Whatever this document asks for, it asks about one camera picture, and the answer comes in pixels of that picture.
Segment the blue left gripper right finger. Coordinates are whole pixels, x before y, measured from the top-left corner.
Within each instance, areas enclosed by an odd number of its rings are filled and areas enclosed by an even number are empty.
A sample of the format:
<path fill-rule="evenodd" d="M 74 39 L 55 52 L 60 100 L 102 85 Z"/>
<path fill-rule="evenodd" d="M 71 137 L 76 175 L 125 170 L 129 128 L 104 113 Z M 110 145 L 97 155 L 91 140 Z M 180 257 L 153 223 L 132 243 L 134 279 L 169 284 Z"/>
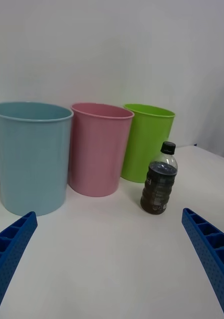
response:
<path fill-rule="evenodd" d="M 224 233 L 188 208 L 182 224 L 224 313 Z"/>

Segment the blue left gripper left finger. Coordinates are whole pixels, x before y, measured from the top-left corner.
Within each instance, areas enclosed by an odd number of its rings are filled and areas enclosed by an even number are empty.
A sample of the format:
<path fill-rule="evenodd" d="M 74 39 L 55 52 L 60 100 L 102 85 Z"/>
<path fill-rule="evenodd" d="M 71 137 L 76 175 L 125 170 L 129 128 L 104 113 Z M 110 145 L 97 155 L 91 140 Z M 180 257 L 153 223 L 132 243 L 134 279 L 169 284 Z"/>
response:
<path fill-rule="evenodd" d="M 36 228 L 36 214 L 31 211 L 0 232 L 0 305 Z"/>

